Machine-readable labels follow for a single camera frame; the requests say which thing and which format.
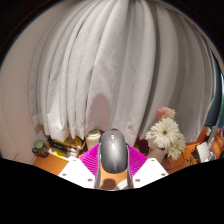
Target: plastic container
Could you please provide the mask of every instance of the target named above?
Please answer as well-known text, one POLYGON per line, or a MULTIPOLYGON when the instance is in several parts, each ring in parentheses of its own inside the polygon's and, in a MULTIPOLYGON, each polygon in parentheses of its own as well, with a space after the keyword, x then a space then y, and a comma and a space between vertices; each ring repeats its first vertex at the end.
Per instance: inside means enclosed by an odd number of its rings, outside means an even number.
POLYGON ((86 136, 86 145, 88 150, 99 144, 101 137, 101 132, 98 129, 95 129, 93 131, 90 131, 86 136))

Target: gerbera flower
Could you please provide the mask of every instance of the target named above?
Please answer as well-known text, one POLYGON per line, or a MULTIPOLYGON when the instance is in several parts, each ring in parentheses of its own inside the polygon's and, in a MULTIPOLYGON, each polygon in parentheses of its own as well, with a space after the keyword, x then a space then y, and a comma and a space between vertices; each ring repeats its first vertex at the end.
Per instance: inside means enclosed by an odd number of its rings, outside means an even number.
POLYGON ((174 116, 176 114, 175 110, 172 110, 168 107, 163 107, 163 109, 166 111, 165 118, 167 118, 167 117, 172 118, 172 119, 174 118, 174 116))
POLYGON ((148 137, 153 139, 153 143, 159 148, 168 148, 179 137, 178 125, 171 118, 162 118, 162 121, 152 126, 148 137))
POLYGON ((177 160, 186 147, 184 135, 179 133, 177 140, 170 144, 168 148, 168 156, 172 157, 172 160, 177 160))
POLYGON ((154 144, 153 141, 154 141, 154 138, 151 136, 151 132, 147 132, 146 133, 146 140, 148 140, 148 146, 151 148, 151 149, 158 149, 158 145, 154 144))

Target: curtain fold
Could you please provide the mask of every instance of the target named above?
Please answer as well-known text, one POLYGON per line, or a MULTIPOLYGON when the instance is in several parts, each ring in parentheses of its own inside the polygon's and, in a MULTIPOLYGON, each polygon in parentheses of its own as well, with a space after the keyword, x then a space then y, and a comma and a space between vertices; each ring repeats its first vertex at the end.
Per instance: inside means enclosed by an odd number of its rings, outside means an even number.
POLYGON ((195 141, 214 99, 211 52, 196 28, 159 3, 84 0, 41 38, 30 71, 34 127, 64 141, 116 128, 133 146, 175 109, 186 141, 195 141))

